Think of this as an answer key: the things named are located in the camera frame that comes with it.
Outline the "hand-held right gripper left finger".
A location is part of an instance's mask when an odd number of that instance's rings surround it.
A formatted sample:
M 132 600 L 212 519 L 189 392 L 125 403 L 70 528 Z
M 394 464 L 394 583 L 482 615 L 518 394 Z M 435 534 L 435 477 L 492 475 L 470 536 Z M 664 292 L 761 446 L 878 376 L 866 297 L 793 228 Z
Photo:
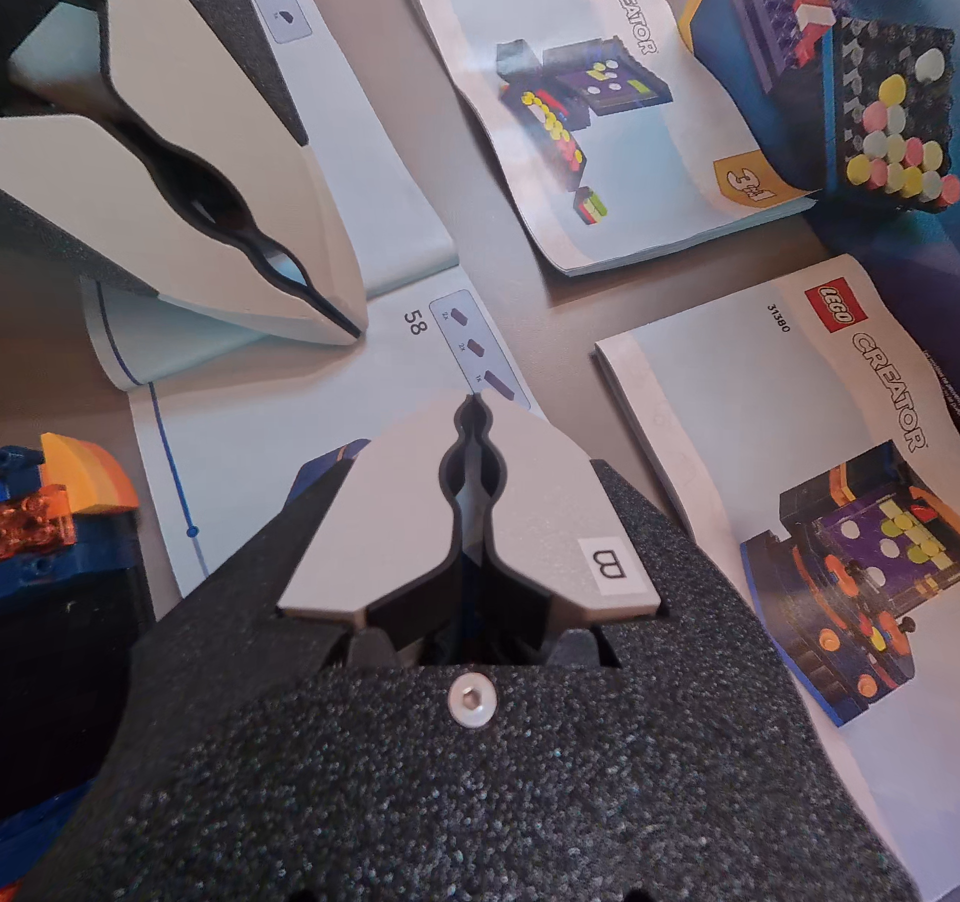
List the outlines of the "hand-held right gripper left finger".
M 456 492 L 441 472 L 468 403 L 464 392 L 445 392 L 356 456 L 276 604 L 280 612 L 383 627 L 414 584 L 458 554 Z

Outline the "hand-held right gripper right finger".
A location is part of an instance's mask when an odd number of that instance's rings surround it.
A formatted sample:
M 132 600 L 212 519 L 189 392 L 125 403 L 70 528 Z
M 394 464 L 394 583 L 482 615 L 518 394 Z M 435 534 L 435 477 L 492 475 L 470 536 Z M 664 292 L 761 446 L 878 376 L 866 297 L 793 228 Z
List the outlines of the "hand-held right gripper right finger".
M 493 389 L 477 396 L 484 525 L 481 607 L 496 627 L 589 627 L 661 598 L 590 457 Z

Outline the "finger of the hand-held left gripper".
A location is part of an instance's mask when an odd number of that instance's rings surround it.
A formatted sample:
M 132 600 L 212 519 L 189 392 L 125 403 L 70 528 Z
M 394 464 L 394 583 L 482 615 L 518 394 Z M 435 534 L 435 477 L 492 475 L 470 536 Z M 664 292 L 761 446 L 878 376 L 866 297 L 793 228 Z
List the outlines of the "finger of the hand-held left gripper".
M 202 233 L 368 325 L 354 248 L 299 144 L 190 0 L 60 1 L 6 60 L 26 114 L 83 116 Z
M 3 117 L 1 169 L 4 193 L 166 303 L 312 344 L 351 345 L 363 331 L 338 305 L 193 226 L 138 157 L 93 120 Z

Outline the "instruction booklet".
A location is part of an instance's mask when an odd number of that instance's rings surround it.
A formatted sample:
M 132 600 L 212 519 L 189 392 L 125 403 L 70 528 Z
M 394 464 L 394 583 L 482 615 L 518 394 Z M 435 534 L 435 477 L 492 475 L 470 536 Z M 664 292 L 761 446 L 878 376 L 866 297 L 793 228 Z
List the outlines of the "instruction booklet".
M 315 1 L 253 3 L 354 247 L 368 327 L 351 348 L 303 344 L 80 281 L 183 596 L 276 515 L 304 464 L 438 394 L 495 388 L 543 414 Z

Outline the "blue orange toy brick model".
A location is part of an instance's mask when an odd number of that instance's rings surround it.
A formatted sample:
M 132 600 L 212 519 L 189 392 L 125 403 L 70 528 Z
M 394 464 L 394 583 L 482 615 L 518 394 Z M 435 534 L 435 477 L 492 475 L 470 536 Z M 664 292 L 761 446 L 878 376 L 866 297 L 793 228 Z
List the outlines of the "blue orange toy brick model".
M 1 884 L 52 846 L 98 776 L 155 620 L 138 495 L 89 441 L 1 449 Z

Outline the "booklet with arcade machine cover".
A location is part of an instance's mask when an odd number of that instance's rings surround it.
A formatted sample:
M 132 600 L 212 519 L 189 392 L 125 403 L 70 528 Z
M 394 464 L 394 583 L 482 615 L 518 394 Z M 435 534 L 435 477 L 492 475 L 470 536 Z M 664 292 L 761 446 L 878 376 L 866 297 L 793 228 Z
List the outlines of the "booklet with arcade machine cover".
M 924 900 L 958 893 L 958 421 L 841 256 L 599 341 L 696 543 Z

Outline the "booklet with toy computer cover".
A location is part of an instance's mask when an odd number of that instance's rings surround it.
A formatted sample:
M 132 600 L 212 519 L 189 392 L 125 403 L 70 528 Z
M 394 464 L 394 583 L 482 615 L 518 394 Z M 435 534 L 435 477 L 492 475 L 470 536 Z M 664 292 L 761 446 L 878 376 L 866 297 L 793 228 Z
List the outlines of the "booklet with toy computer cover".
M 667 0 L 413 0 L 559 272 L 646 261 L 798 214 Z

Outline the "toy brick set box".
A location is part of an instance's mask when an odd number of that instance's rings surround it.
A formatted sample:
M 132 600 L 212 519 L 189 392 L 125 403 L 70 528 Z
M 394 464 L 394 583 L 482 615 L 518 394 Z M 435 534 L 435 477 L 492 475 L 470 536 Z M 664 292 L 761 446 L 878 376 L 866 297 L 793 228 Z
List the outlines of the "toy brick set box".
M 689 0 L 678 21 L 959 421 L 959 0 Z

